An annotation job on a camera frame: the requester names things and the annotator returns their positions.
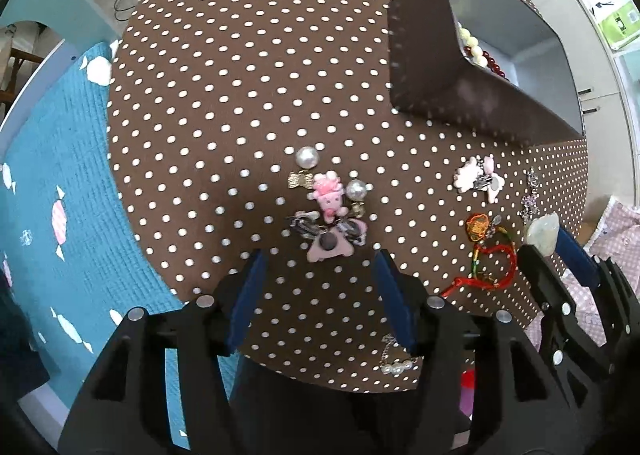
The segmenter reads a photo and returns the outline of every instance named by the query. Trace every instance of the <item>polka dot tablecloth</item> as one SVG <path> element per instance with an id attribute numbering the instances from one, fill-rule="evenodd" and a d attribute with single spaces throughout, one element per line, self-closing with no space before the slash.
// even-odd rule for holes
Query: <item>polka dot tablecloth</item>
<path id="1" fill-rule="evenodd" d="M 388 2 L 141 0 L 111 85 L 113 174 L 140 246 L 172 292 L 184 301 L 210 292 L 262 248 L 268 277 L 241 352 L 347 391 L 414 388 L 420 370 L 379 370 L 390 328 L 370 273 L 377 249 L 438 292 L 469 272 L 470 213 L 500 214 L 521 243 L 528 168 L 539 171 L 542 211 L 558 212 L 573 233 L 586 196 L 584 141 L 520 149 L 393 110 Z M 350 258 L 308 263 L 308 242 L 289 231 L 288 216 L 318 209 L 304 188 L 287 188 L 302 146 L 319 151 L 314 172 L 369 185 L 367 243 Z M 475 154 L 492 154 L 506 178 L 497 204 L 451 186 Z M 498 277 L 506 269 L 506 258 L 485 260 Z M 506 291 L 462 288 L 449 300 L 474 313 L 507 309 L 523 327 L 537 312 L 520 275 Z M 400 347 L 389 353 L 406 358 Z"/>

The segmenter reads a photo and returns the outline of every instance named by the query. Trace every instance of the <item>pink bear figurine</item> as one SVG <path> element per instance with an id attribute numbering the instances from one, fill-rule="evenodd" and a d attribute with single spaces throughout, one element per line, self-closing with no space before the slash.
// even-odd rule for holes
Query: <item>pink bear figurine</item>
<path id="1" fill-rule="evenodd" d="M 322 216 L 327 224 L 332 224 L 336 216 L 345 216 L 349 209 L 342 205 L 344 189 L 335 171 L 318 173 L 314 177 L 314 199 L 318 201 Z"/>

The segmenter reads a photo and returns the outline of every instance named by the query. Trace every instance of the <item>silver screw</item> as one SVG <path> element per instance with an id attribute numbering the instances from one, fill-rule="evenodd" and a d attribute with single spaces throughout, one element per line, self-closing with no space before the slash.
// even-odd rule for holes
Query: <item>silver screw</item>
<path id="1" fill-rule="evenodd" d="M 133 307 L 128 313 L 127 318 L 131 321 L 139 321 L 145 315 L 145 310 L 142 307 Z"/>
<path id="2" fill-rule="evenodd" d="M 432 309 L 442 309 L 444 300 L 440 296 L 430 296 L 427 298 L 427 305 Z"/>
<path id="3" fill-rule="evenodd" d="M 560 363 L 562 363 L 563 359 L 564 359 L 564 354 L 562 353 L 562 350 L 556 350 L 552 357 L 552 361 L 554 362 L 554 365 L 556 366 L 559 365 Z"/>
<path id="4" fill-rule="evenodd" d="M 495 318 L 501 323 L 509 323 L 511 321 L 511 314 L 501 309 L 495 313 Z"/>
<path id="5" fill-rule="evenodd" d="M 207 307 L 211 307 L 214 301 L 215 301 L 215 298 L 213 298 L 212 295 L 203 294 L 202 296 L 199 296 L 198 299 L 196 300 L 196 305 L 202 309 L 206 309 Z"/>

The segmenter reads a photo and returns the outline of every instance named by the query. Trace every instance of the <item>blue blanket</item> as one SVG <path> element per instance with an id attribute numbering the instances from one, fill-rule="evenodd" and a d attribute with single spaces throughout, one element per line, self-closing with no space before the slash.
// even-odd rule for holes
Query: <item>blue blanket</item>
<path id="1" fill-rule="evenodd" d="M 96 58 L 111 60 L 106 43 L 40 99 L 7 152 L 0 184 L 4 270 L 67 406 L 127 310 L 182 305 L 143 257 L 118 200 L 107 160 L 109 88 L 88 80 L 95 67 L 83 66 Z M 172 436 L 186 446 L 175 355 L 167 360 Z M 227 394 L 237 363 L 220 358 Z"/>

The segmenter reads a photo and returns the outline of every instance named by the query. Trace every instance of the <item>brown box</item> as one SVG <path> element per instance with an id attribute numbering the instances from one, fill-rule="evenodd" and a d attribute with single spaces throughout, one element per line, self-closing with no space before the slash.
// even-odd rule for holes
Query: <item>brown box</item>
<path id="1" fill-rule="evenodd" d="M 495 57 L 507 81 L 467 59 L 458 25 Z M 522 0 L 392 0 L 391 101 L 523 146 L 584 136 L 558 35 Z"/>

